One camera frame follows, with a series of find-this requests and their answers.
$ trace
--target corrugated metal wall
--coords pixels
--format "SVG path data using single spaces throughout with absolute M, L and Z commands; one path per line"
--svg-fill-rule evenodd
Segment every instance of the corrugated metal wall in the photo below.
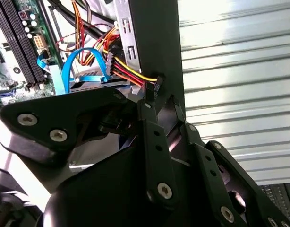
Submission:
M 187 120 L 258 184 L 290 182 L 290 0 L 179 0 Z

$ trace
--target ram slot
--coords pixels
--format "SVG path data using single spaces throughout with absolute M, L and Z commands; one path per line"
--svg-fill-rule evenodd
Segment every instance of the ram slot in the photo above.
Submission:
M 35 83 L 33 73 L 31 72 L 29 65 L 27 64 L 27 61 L 25 60 L 25 57 L 23 55 L 23 50 L 18 44 L 18 40 L 16 39 L 16 36 L 14 35 L 12 28 L 10 27 L 10 23 L 8 22 L 8 20 L 6 19 L 4 15 L 5 15 L 4 10 L 0 7 L 0 26 L 1 26 L 2 32 L 8 41 L 8 44 L 23 72 L 23 75 L 26 81 L 30 84 L 33 84 Z
M 27 38 L 26 32 L 22 27 L 21 20 L 19 19 L 18 13 L 11 0 L 0 0 L 5 12 L 14 28 L 14 31 L 19 39 L 19 42 L 23 48 L 26 55 L 28 63 L 30 65 L 31 71 L 37 82 L 45 81 L 43 71 L 37 65 L 37 57 L 33 46 L 31 45 L 29 39 Z

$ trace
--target screw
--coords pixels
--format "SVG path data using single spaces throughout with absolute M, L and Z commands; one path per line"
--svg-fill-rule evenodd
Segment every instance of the screw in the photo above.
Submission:
M 151 108 L 151 105 L 149 105 L 148 103 L 144 103 L 144 106 Z
M 234 216 L 231 210 L 229 210 L 227 207 L 221 207 L 221 213 L 227 221 L 230 223 L 234 222 Z
M 220 150 L 220 149 L 222 148 L 218 143 L 215 143 L 214 146 L 215 146 L 218 150 Z
M 172 197 L 171 188 L 165 183 L 158 184 L 158 192 L 164 199 L 170 199 Z
M 38 119 L 29 113 L 23 113 L 17 117 L 18 123 L 24 126 L 33 126 L 38 123 Z
M 54 129 L 50 132 L 50 138 L 55 142 L 63 142 L 68 138 L 68 136 L 65 131 Z
M 278 227 L 278 225 L 276 224 L 276 222 L 272 218 L 268 217 L 268 221 L 270 222 L 272 227 Z
M 289 227 L 287 223 L 285 223 L 284 221 L 281 222 L 283 227 Z
M 121 98 L 122 98 L 122 96 L 119 95 L 119 94 L 117 94 L 117 93 L 114 93 L 113 96 L 115 96 L 115 97 L 118 98 L 118 99 L 121 99 Z
M 196 128 L 195 128 L 192 124 L 189 125 L 189 128 L 190 128 L 192 131 L 196 131 Z

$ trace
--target computer motherboard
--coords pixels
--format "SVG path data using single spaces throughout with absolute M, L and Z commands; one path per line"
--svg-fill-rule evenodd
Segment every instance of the computer motherboard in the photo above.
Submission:
M 0 108 L 54 95 L 49 73 L 37 65 L 62 64 L 36 0 L 0 0 Z

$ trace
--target power supply cable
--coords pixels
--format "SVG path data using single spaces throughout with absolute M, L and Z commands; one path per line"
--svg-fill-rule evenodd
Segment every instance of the power supply cable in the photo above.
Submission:
M 87 0 L 77 0 L 77 4 L 84 10 L 87 11 L 87 5 L 89 5 L 88 3 L 85 5 L 85 3 L 83 3 L 83 1 L 85 1 L 87 3 Z M 110 24 L 113 24 L 115 21 L 113 19 L 110 19 L 106 16 L 103 16 L 97 12 L 94 12 L 91 10 L 91 14 L 94 16 L 94 17 L 97 17 L 97 18 L 100 18 L 104 21 L 106 21 L 107 23 L 110 23 Z
M 70 10 L 68 10 L 66 7 L 64 7 L 59 0 L 48 0 L 48 2 L 73 26 L 75 27 L 75 14 L 72 13 Z M 104 35 L 104 32 L 100 29 L 93 27 L 90 23 L 87 21 L 82 20 L 83 27 L 85 31 L 93 38 L 98 39 L 102 35 Z

